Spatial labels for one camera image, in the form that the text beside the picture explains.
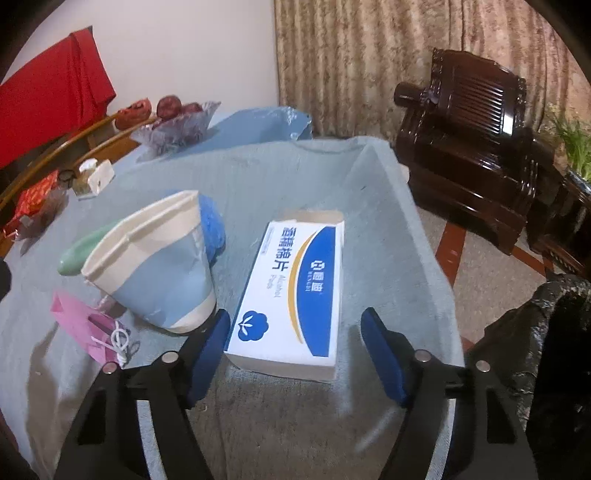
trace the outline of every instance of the beige curtain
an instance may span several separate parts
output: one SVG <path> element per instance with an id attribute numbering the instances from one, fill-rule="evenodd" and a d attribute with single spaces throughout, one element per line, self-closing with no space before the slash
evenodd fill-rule
<path id="1" fill-rule="evenodd" d="M 496 60 L 527 80 L 526 121 L 549 103 L 591 119 L 591 88 L 525 0 L 275 0 L 280 102 L 317 135 L 396 136 L 399 82 L 427 85 L 433 47 Z"/>

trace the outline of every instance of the brand logo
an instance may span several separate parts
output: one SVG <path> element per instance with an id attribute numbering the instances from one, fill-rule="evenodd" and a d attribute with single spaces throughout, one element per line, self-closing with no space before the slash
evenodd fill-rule
<path id="1" fill-rule="evenodd" d="M 243 342 L 260 340 L 268 329 L 267 315 L 250 310 L 238 324 L 238 338 Z"/>

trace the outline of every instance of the red package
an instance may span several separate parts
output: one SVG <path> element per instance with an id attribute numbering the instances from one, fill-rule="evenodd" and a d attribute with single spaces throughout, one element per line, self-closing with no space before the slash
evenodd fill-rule
<path id="1" fill-rule="evenodd" d="M 50 173 L 44 179 L 38 181 L 32 187 L 29 187 L 27 190 L 21 192 L 20 196 L 18 197 L 17 209 L 14 212 L 12 220 L 8 222 L 8 225 L 12 224 L 24 215 L 30 217 L 41 210 L 47 195 L 57 183 L 57 174 L 58 171 L 56 170 Z"/>

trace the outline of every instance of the white string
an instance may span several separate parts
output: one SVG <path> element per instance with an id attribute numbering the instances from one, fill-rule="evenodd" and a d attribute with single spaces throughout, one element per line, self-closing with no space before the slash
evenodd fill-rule
<path id="1" fill-rule="evenodd" d="M 121 342 L 121 335 L 125 338 L 123 342 Z M 109 350 L 113 350 L 117 354 L 117 363 L 120 367 L 123 367 L 127 363 L 127 347 L 129 345 L 129 334 L 127 331 L 119 326 L 119 322 L 115 320 L 115 330 L 111 333 L 111 345 L 105 343 L 93 336 L 90 337 L 91 340 L 94 340 L 96 343 L 108 348 Z"/>

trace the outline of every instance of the dark wooden armchair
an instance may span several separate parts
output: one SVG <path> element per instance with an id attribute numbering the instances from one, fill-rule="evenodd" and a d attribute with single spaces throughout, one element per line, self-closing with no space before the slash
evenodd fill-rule
<path id="1" fill-rule="evenodd" d="M 468 52 L 433 50 L 431 84 L 400 83 L 407 108 L 395 150 L 418 203 L 465 212 L 510 254 L 535 196 L 538 162 L 553 151 L 524 126 L 525 80 Z"/>

